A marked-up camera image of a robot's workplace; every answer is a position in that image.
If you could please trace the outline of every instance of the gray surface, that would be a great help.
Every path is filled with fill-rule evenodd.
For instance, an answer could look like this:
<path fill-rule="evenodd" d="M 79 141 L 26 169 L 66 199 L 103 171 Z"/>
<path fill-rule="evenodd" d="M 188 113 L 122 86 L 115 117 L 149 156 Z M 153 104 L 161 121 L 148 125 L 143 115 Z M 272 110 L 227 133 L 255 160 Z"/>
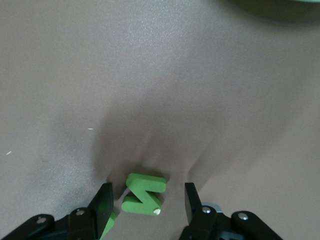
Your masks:
<path fill-rule="evenodd" d="M 137 172 L 167 178 L 161 215 L 120 212 L 106 239 L 178 239 L 185 181 L 319 239 L 317 23 L 204 0 L 0 1 L 0 23 L 0 237 L 107 178 L 119 209 Z"/>

